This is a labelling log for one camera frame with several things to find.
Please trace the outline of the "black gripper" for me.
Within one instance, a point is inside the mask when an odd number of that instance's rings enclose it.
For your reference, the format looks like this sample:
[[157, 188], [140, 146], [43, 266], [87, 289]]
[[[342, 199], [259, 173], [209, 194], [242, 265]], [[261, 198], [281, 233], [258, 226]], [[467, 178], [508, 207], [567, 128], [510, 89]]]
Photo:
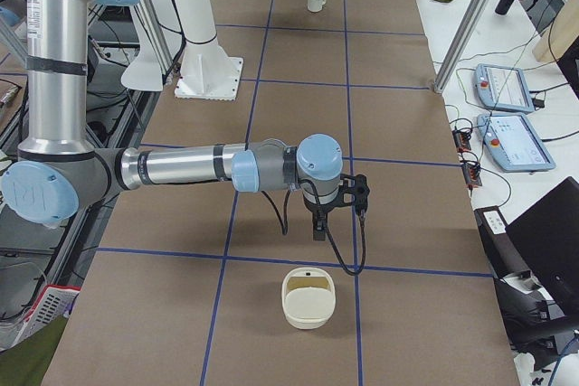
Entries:
[[338, 207], [340, 199], [336, 195], [331, 201], [324, 202], [326, 196], [318, 198], [314, 194], [303, 193], [303, 202], [312, 213], [312, 239], [325, 240], [325, 220], [327, 216]]

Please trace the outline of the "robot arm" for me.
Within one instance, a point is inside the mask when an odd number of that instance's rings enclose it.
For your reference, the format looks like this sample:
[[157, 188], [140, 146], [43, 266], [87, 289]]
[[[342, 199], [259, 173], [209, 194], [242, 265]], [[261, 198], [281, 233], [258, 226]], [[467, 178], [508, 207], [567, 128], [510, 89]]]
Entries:
[[27, 0], [29, 131], [1, 179], [5, 203], [28, 221], [51, 225], [143, 185], [231, 182], [239, 192], [301, 190], [320, 239], [346, 189], [333, 137], [316, 134], [297, 146], [268, 139], [157, 151], [88, 141], [88, 7], [94, 1], [139, 0]]

